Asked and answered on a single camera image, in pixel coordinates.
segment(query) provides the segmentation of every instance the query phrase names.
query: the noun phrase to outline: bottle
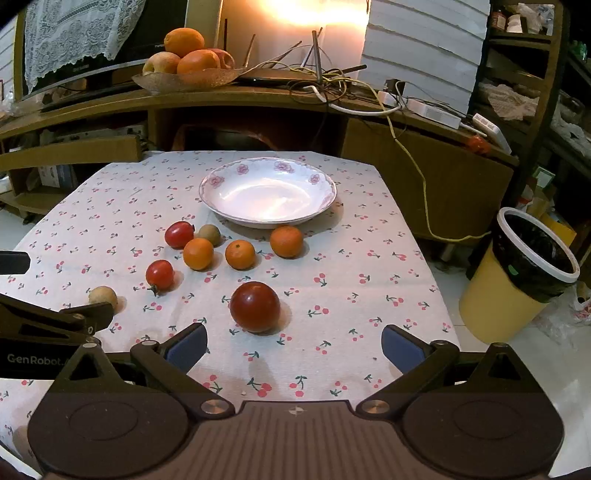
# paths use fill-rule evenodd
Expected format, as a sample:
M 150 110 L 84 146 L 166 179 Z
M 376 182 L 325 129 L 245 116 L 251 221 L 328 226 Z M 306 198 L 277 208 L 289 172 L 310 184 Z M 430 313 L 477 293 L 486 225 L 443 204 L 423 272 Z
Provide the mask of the bottle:
M 502 32 L 505 31 L 507 26 L 507 17 L 503 11 L 499 8 L 495 10 L 491 15 L 491 27 Z

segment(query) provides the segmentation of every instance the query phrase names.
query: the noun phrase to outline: power strip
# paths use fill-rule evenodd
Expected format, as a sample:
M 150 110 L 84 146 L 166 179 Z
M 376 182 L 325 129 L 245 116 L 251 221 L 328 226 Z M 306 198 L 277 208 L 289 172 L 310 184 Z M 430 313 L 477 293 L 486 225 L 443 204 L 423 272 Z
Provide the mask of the power strip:
M 462 121 L 460 117 L 452 115 L 445 110 L 437 108 L 436 106 L 422 103 L 419 100 L 415 100 L 413 98 L 408 99 L 407 106 L 411 112 L 414 112 L 423 118 L 433 120 L 434 122 L 442 125 L 447 125 L 448 127 L 455 130 L 460 128 L 460 123 Z
M 479 113 L 474 114 L 472 124 L 478 129 L 487 134 L 488 138 L 496 143 L 499 148 L 508 155 L 511 155 L 512 150 L 509 146 L 509 142 L 501 132 L 501 129 L 497 127 L 493 122 L 484 118 Z

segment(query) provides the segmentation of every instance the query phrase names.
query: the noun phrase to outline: wooden cabinet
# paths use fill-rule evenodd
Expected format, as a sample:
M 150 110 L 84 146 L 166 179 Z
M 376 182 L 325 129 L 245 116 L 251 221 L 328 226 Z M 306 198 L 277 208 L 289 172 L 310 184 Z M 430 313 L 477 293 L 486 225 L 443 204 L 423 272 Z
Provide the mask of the wooden cabinet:
M 450 239 L 485 233 L 499 210 L 513 168 L 413 131 L 395 132 L 425 175 L 433 233 Z M 423 182 L 386 125 L 350 119 L 341 156 L 375 166 L 413 234 L 431 238 Z

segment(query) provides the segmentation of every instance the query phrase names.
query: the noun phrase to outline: white bin rim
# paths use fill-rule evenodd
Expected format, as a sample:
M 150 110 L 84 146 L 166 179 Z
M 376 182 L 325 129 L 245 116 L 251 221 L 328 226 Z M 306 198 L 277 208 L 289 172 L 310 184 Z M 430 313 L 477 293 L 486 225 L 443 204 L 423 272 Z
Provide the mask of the white bin rim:
M 545 233 L 547 233 L 552 240 L 554 240 L 560 248 L 564 251 L 567 257 L 570 260 L 571 266 L 573 267 L 573 273 L 568 273 L 556 268 L 551 263 L 544 260 L 541 256 L 539 256 L 536 252 L 534 252 L 530 247 L 528 247 L 525 242 L 517 236 L 517 234 L 511 229 L 505 217 L 507 215 L 514 215 L 525 220 L 533 223 L 535 226 L 539 227 Z M 570 248 L 566 246 L 566 244 L 560 239 L 556 233 L 554 233 L 550 228 L 545 226 L 542 222 L 540 222 L 537 218 L 531 216 L 529 213 L 522 212 L 516 208 L 511 207 L 504 207 L 499 210 L 499 213 L 496 216 L 496 220 L 499 223 L 499 226 L 503 230 L 503 233 L 513 242 L 513 244 L 519 248 L 519 250 L 529 258 L 533 263 L 535 263 L 538 267 L 544 270 L 547 274 L 552 275 L 554 278 L 561 280 L 565 283 L 574 283 L 579 278 L 580 268 L 579 262 L 574 257 L 573 253 L 570 251 Z

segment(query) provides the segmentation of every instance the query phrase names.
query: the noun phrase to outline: white curtain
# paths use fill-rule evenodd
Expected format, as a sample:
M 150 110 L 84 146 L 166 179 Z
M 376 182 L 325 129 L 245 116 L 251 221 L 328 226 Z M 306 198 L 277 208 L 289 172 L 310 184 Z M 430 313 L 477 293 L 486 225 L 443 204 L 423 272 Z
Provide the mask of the white curtain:
M 84 57 L 112 60 L 133 31 L 146 0 L 35 0 L 25 20 L 25 81 Z

